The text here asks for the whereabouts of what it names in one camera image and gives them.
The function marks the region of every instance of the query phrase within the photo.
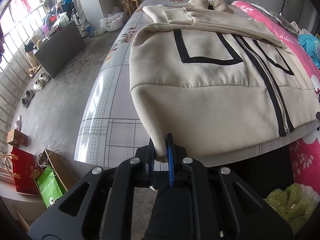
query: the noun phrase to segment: metal zipper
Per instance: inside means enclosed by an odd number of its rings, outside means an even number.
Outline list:
[[[269,79],[269,81],[270,81],[270,84],[271,84],[271,86],[272,86],[273,92],[274,92],[274,94],[275,94],[275,96],[276,96],[276,99],[277,99],[277,101],[278,101],[280,110],[281,110],[282,122],[283,122],[284,130],[285,130],[286,133],[288,133],[288,132],[289,132],[289,128],[288,128],[287,123],[286,123],[286,116],[285,116],[284,106],[283,106],[283,103],[282,103],[282,101],[281,101],[281,99],[280,99],[278,90],[276,89],[276,86],[275,86],[275,84],[274,84],[274,82],[273,82],[273,79],[271,78],[271,75],[270,75],[268,69],[266,68],[266,66],[265,66],[264,63],[262,62],[261,58],[260,58],[257,54],[255,54],[255,53],[253,53],[251,50],[249,50],[249,49],[245,46],[245,44],[241,41],[241,39],[240,39],[238,36],[236,36],[236,38],[237,38],[237,40],[242,44],[242,46],[243,46],[251,55],[253,55],[253,56],[257,59],[258,63],[259,63],[260,66],[262,67],[263,71],[266,73],[266,75],[267,75],[267,77],[268,77],[268,79]]]

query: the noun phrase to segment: bed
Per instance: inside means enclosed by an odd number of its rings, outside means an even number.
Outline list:
[[[144,6],[185,2],[187,1],[145,0],[124,26],[110,49],[90,93],[78,133],[75,160],[105,167],[116,167],[122,161],[134,156],[138,147],[148,144],[148,133],[138,117],[129,92],[130,47],[137,31],[152,22],[152,19],[142,11]],[[259,14],[259,11],[250,4],[238,1],[234,2],[233,5],[236,14],[264,21],[280,40],[287,42],[287,45],[291,43],[291,49],[300,55],[299,59],[304,66],[310,63],[310,58],[302,47],[299,46],[302,51],[298,48],[297,42],[295,43],[295,38],[291,34],[276,24],[274,26],[272,21],[270,21],[271,23],[268,22],[268,18],[264,18],[263,14]],[[313,75],[312,79],[319,83],[320,77],[317,69],[305,68],[310,77]],[[286,137],[216,155],[214,158],[202,161],[205,161],[207,166],[223,165],[252,158],[293,142],[290,146],[290,149],[292,149],[292,164],[295,176],[298,179],[303,176],[304,169],[311,167],[311,163],[316,161],[312,159],[315,158],[315,154],[302,158],[303,153],[301,151],[303,151],[303,148],[300,146],[306,147],[307,144],[305,139],[300,138],[309,134],[307,136],[309,139],[306,139],[308,142],[317,141],[317,135],[314,133],[317,132],[319,126],[319,121],[310,122],[296,128]],[[155,169],[167,170],[167,164],[156,162]]]

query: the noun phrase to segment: metal screw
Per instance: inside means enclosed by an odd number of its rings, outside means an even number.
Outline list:
[[[139,163],[139,162],[140,162],[140,159],[137,158],[137,157],[133,157],[133,158],[130,159],[130,163],[131,163],[131,164],[137,164],[137,163]]]
[[[183,163],[185,163],[185,164],[190,164],[190,163],[193,162],[193,159],[190,158],[190,157],[185,157],[185,158],[183,158],[182,161],[183,161]]]
[[[230,169],[228,167],[222,167],[221,168],[221,173],[222,174],[229,174],[230,173]]]
[[[100,167],[94,167],[92,169],[92,174],[99,174],[101,173],[102,169]]]

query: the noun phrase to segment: pink floral blanket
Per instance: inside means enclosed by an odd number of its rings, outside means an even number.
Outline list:
[[[235,1],[234,6],[246,12],[253,19],[264,22],[279,40],[283,41],[297,55],[315,86],[315,93],[320,97],[320,70],[314,65],[297,38],[284,28],[274,23],[262,12],[247,2]],[[289,144],[294,182],[311,186],[320,193],[320,127],[308,135]]]

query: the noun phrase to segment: black pants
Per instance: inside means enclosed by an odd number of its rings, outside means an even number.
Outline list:
[[[277,188],[284,190],[293,184],[287,147],[224,166],[231,168],[263,198]],[[189,189],[170,187],[168,174],[163,172],[143,240],[190,239],[190,203]]]

